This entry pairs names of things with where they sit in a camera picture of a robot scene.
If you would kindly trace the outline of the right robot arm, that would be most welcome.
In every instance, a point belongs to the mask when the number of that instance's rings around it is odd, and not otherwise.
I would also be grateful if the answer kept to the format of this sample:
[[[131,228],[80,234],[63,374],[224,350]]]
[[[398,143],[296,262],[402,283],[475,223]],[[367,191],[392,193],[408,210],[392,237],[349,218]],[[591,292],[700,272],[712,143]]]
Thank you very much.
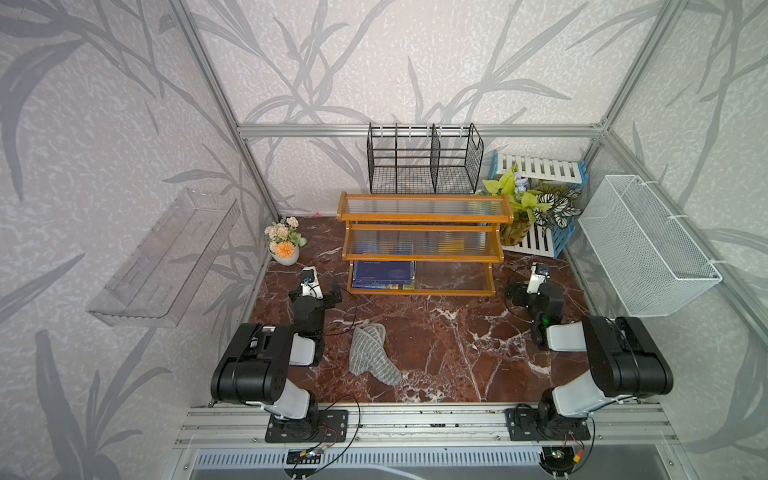
[[[563,290],[547,282],[511,281],[506,298],[527,310],[537,347],[585,353],[588,358],[585,373],[545,390],[537,405],[519,404],[505,411],[511,440],[589,440],[588,418],[595,412],[671,392],[671,367],[640,319],[587,315],[566,323]]]

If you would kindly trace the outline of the orange wooden bookshelf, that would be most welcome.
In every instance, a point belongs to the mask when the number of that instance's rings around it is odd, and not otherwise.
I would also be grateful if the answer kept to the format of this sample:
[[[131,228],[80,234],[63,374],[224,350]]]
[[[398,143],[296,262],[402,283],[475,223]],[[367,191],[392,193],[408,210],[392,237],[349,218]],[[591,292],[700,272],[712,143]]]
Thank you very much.
[[[493,269],[504,260],[500,227],[513,214],[498,196],[342,193],[337,218],[350,293],[492,297]],[[355,261],[412,261],[415,289],[353,288]]]

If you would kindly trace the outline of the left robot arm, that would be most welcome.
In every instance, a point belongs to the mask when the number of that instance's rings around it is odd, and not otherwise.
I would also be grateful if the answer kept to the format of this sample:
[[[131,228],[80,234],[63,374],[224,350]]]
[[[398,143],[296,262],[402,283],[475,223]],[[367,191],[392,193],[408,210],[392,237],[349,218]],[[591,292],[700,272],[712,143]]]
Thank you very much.
[[[333,443],[347,437],[348,412],[319,407],[316,395],[288,378],[292,367],[315,367],[325,349],[325,312],[342,300],[300,287],[289,293],[293,322],[238,327],[210,383],[212,402],[257,407],[270,414],[265,442]]]

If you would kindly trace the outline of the grey striped fluffy cloth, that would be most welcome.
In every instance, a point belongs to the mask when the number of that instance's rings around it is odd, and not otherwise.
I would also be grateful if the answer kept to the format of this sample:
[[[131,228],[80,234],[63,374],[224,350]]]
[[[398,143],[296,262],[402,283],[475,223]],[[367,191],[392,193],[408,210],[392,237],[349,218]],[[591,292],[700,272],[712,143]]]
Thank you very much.
[[[381,324],[356,327],[349,352],[348,370],[356,376],[370,373],[381,383],[396,386],[401,382],[402,374],[386,353],[386,333],[386,327]]]

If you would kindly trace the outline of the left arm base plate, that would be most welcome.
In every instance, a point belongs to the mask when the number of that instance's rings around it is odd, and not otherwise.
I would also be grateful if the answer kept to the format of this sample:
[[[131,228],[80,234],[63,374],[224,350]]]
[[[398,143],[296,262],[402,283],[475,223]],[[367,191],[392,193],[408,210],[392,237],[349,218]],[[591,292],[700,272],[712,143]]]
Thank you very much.
[[[264,440],[277,443],[337,443],[347,437],[349,411],[320,410],[301,420],[278,419],[271,415]]]

